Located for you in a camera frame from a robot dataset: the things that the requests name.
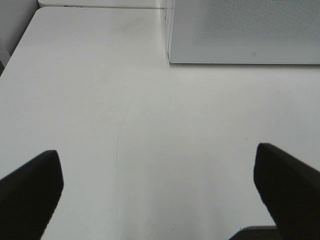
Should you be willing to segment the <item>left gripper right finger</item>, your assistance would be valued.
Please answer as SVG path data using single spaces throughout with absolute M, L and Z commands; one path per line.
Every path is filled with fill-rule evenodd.
M 284 240 L 320 238 L 318 170 L 270 143 L 260 143 L 253 181 Z

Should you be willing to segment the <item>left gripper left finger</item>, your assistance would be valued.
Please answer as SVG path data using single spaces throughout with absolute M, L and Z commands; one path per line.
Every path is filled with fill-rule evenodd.
M 39 240 L 64 188 L 58 152 L 46 150 L 0 180 L 0 238 Z

